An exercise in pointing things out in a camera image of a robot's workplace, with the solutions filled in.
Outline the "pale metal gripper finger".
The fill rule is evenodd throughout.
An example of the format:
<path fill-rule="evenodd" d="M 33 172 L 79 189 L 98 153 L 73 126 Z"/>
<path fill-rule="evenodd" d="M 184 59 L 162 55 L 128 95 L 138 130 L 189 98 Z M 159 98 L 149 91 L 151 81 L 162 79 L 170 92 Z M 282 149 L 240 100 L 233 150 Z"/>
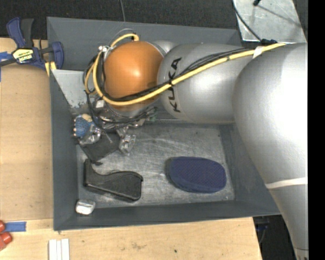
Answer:
<path fill-rule="evenodd" d="M 124 155 L 130 155 L 131 150 L 133 149 L 136 142 L 136 135 L 129 134 L 128 128 L 123 127 L 116 130 L 119 140 L 119 151 Z"/>
<path fill-rule="evenodd" d="M 92 145 L 98 142 L 101 136 L 101 130 L 97 127 L 91 127 L 79 137 L 81 146 Z"/>

